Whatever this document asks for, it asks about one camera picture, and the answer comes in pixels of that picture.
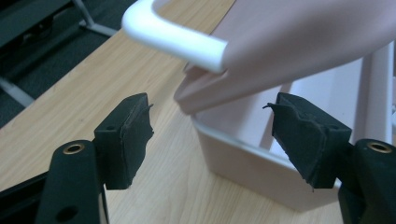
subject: gray floor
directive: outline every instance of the gray floor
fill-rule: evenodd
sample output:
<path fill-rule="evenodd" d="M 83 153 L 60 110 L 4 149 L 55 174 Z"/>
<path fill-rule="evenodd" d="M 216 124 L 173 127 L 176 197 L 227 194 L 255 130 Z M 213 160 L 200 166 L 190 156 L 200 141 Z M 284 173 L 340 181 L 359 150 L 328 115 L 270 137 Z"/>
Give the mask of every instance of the gray floor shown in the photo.
<path fill-rule="evenodd" d="M 120 29 L 123 12 L 134 0 L 85 0 L 93 19 Z M 78 27 L 74 7 L 57 15 L 51 29 L 0 57 L 0 76 L 37 98 L 67 72 L 100 47 L 107 37 Z M 19 105 L 0 90 L 0 128 L 22 112 Z"/>

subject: white plastic container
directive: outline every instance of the white plastic container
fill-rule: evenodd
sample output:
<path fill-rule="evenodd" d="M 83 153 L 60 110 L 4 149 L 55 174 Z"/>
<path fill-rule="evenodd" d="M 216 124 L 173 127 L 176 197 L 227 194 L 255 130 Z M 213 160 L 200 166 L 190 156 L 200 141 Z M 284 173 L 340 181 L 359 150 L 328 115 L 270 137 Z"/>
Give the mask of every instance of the white plastic container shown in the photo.
<path fill-rule="evenodd" d="M 279 91 L 304 97 L 361 138 L 390 142 L 392 47 L 373 57 L 306 77 L 191 116 L 209 169 L 286 206 L 307 211 L 336 202 L 334 189 L 305 183 L 272 137 L 272 110 Z"/>
<path fill-rule="evenodd" d="M 377 17 L 371 7 L 350 13 L 354 5 L 347 2 L 332 11 L 314 0 L 237 0 L 214 33 L 205 35 L 160 18 L 155 10 L 164 3 L 137 1 L 122 26 L 131 38 L 200 67 L 187 67 L 176 100 L 191 115 L 212 172 L 299 211 L 337 201 L 339 183 L 312 190 L 271 136 L 272 111 L 262 107 L 274 103 L 279 91 L 304 97 L 345 123 L 353 130 L 351 143 L 391 141 L 393 44 L 378 48 L 393 33 L 378 23 L 396 20 L 392 11 Z M 316 23 L 322 16 L 328 27 Z M 329 42 L 320 45 L 322 40 Z"/>

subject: wooden table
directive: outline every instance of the wooden table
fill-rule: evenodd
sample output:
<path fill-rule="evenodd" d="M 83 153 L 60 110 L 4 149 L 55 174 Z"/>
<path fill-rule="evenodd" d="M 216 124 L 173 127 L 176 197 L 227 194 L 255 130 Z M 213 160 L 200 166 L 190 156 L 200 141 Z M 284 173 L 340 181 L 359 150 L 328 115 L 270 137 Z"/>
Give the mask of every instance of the wooden table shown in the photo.
<path fill-rule="evenodd" d="M 172 20 L 210 32 L 232 0 L 173 0 Z M 125 97 L 147 92 L 154 136 L 134 183 L 108 191 L 111 223 L 342 223 L 338 203 L 298 213 L 214 175 L 173 100 L 185 62 L 118 32 L 0 130 L 0 190 L 48 170 L 63 143 L 93 139 Z"/>

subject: screw hole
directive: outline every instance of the screw hole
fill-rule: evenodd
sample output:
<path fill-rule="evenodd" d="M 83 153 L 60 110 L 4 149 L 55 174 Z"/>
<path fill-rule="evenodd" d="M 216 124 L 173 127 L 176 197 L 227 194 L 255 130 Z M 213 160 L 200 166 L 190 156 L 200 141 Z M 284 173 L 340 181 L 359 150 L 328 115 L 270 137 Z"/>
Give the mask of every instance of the screw hole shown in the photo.
<path fill-rule="evenodd" d="M 369 143 L 368 147 L 374 151 L 381 152 L 381 153 L 390 153 L 392 149 L 386 145 L 380 143 Z"/>
<path fill-rule="evenodd" d="M 84 149 L 84 145 L 82 144 L 74 144 L 64 149 L 64 154 L 71 155 L 79 153 L 82 149 Z"/>
<path fill-rule="evenodd" d="M 56 220 L 58 222 L 66 222 L 73 219 L 77 213 L 78 208 L 76 206 L 67 206 L 56 215 Z"/>

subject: white handle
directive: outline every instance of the white handle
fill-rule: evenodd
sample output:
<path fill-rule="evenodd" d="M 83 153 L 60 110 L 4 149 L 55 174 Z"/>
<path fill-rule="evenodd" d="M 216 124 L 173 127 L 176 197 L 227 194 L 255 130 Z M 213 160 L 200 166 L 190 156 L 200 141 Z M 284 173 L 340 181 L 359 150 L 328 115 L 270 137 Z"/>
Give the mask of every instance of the white handle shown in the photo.
<path fill-rule="evenodd" d="M 126 34 L 211 72 L 223 72 L 227 41 L 162 19 L 156 14 L 154 3 L 155 0 L 138 0 L 125 11 L 122 28 Z"/>

